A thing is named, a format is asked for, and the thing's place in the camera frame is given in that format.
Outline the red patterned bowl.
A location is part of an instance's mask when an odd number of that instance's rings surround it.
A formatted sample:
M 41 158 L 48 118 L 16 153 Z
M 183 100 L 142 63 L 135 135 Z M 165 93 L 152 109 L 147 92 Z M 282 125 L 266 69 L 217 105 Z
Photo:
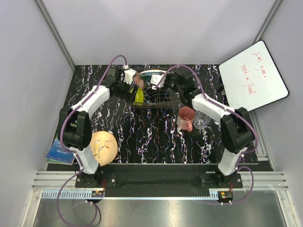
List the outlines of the red patterned bowl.
M 133 82 L 138 85 L 142 90 L 145 88 L 144 80 L 140 78 L 139 73 L 133 76 Z

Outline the yellow-green bowl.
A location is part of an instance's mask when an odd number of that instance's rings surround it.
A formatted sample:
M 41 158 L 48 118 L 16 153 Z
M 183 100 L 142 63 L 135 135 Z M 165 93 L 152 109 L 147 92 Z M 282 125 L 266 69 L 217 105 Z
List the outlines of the yellow-green bowl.
M 142 105 L 143 103 L 144 103 L 144 93 L 143 93 L 142 89 L 139 87 L 136 92 L 133 105 Z

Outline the teal scalloped plate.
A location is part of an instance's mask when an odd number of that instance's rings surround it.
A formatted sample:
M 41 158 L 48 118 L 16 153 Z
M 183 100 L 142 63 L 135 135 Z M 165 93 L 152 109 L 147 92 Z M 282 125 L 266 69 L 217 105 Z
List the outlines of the teal scalloped plate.
M 162 75 L 163 72 L 153 71 L 153 72 L 146 72 L 143 71 L 139 74 L 139 78 L 143 80 L 144 84 L 148 84 L 151 82 L 152 75 Z

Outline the pink mug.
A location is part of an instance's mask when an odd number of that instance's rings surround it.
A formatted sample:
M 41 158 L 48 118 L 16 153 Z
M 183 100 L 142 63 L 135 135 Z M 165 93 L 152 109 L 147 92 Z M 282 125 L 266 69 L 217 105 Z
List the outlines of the pink mug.
M 184 106 L 180 108 L 177 117 L 177 126 L 181 130 L 191 132 L 193 130 L 193 121 L 195 118 L 195 111 L 190 107 Z

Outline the white watermelon plate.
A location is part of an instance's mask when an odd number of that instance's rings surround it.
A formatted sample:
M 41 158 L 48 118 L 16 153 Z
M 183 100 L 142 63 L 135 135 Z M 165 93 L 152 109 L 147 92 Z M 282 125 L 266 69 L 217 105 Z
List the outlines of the white watermelon plate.
M 164 70 L 145 70 L 145 71 L 142 71 L 140 72 L 139 74 L 141 75 L 162 75 L 162 74 L 165 74 L 166 71 Z

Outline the peach bird plate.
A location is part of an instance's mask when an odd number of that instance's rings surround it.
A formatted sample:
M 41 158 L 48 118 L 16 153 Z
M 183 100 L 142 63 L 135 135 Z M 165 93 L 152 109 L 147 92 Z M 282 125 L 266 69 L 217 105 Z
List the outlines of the peach bird plate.
M 111 163 L 118 153 L 118 143 L 114 135 L 107 131 L 92 133 L 90 148 L 100 166 Z

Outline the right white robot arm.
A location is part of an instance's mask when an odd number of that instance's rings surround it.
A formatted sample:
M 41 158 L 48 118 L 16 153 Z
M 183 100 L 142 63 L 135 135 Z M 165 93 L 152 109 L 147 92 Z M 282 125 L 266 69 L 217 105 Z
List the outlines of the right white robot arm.
M 241 157 L 252 151 L 249 148 L 253 142 L 258 144 L 258 135 L 247 109 L 228 107 L 204 91 L 198 91 L 192 75 L 166 72 L 163 79 L 163 86 L 178 92 L 184 105 L 204 113 L 220 125 L 224 151 L 211 182 L 222 188 L 228 186 L 235 178 Z

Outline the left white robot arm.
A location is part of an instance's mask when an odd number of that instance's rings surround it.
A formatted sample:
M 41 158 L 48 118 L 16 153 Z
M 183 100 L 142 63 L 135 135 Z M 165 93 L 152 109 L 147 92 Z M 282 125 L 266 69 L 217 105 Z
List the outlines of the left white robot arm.
M 137 74 L 127 65 L 108 66 L 99 83 L 82 100 L 59 112 L 58 140 L 62 149 L 77 159 L 80 174 L 86 177 L 91 187 L 98 187 L 102 183 L 102 175 L 97 173 L 99 164 L 89 146 L 92 139 L 91 116 L 112 96 L 132 103 L 138 90 L 133 82 Z

